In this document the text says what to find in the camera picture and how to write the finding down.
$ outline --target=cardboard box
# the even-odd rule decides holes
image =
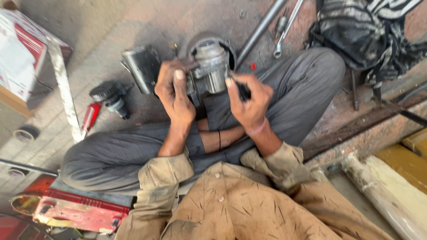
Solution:
[[[57,85],[46,37],[56,38],[20,11],[0,9],[0,101],[25,116]],[[72,49],[56,39],[67,61]]]

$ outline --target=khaki shirt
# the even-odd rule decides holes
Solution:
[[[137,203],[116,240],[392,240],[330,184],[312,181],[302,150],[286,143],[266,158],[249,150],[240,158],[247,167],[214,164],[172,214],[179,182],[194,174],[187,156],[141,168]]]

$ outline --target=man's left hand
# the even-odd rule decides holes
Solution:
[[[171,128],[188,132],[196,117],[196,108],[187,96],[185,65],[179,60],[161,65],[155,92],[170,117]]]

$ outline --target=wrench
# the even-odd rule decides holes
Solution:
[[[285,40],[285,37],[286,37],[286,35],[288,34],[288,31],[289,31],[289,28],[291,27],[292,22],[294,21],[295,16],[298,13],[299,8],[301,7],[303,1],[304,0],[298,0],[298,2],[296,3],[295,8],[292,11],[291,17],[289,18],[289,22],[286,25],[286,28],[283,31],[282,35],[280,36],[279,42],[277,43],[276,49],[274,50],[274,53],[273,53],[273,56],[275,58],[277,58],[277,59],[282,56],[282,43],[283,43],[283,40]]]

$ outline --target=grey trousers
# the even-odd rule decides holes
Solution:
[[[298,146],[316,125],[341,88],[345,64],[327,48],[314,48],[285,57],[258,78],[274,89],[267,111],[271,128],[284,142]],[[231,114],[225,92],[204,99],[211,131],[229,129],[239,123]],[[69,186],[105,193],[136,195],[139,169],[159,151],[169,123],[93,134],[74,145],[65,155],[61,178]],[[239,157],[254,142],[247,136],[226,149],[205,154],[199,131],[192,125],[186,145],[195,175],[224,161],[240,164]]]

